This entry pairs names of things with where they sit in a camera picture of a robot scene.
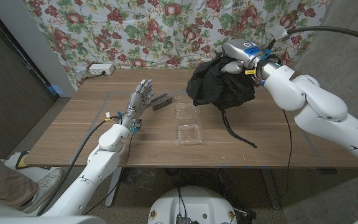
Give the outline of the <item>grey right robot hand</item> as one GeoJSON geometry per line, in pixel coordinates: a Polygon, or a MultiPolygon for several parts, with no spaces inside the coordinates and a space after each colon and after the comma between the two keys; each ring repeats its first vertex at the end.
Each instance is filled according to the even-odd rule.
{"type": "Polygon", "coordinates": [[[238,74],[243,70],[256,70],[263,53],[258,45],[249,40],[234,39],[218,47],[216,55],[234,59],[234,61],[223,66],[221,72],[238,74]]]}

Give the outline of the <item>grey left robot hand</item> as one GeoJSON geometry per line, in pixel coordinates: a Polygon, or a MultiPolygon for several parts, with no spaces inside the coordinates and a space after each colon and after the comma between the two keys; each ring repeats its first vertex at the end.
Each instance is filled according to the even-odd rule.
{"type": "Polygon", "coordinates": [[[145,106],[153,97],[152,79],[143,79],[131,94],[127,108],[122,116],[122,125],[127,129],[133,127],[135,120],[144,113],[145,106]]]}

